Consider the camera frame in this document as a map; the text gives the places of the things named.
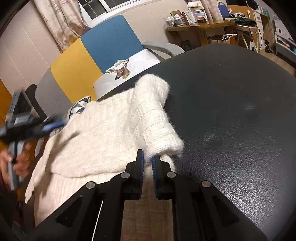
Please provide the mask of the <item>person left hand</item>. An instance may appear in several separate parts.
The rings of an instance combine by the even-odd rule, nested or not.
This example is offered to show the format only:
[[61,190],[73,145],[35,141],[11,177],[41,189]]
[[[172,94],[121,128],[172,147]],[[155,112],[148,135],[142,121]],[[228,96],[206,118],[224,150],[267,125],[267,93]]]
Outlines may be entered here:
[[[29,174],[29,165],[30,165],[30,149],[32,145],[27,143],[24,147],[24,150],[16,158],[16,164],[13,166],[16,174],[25,178]],[[7,152],[6,149],[1,151],[1,175],[6,184],[10,183],[8,163],[12,162],[12,156]]]

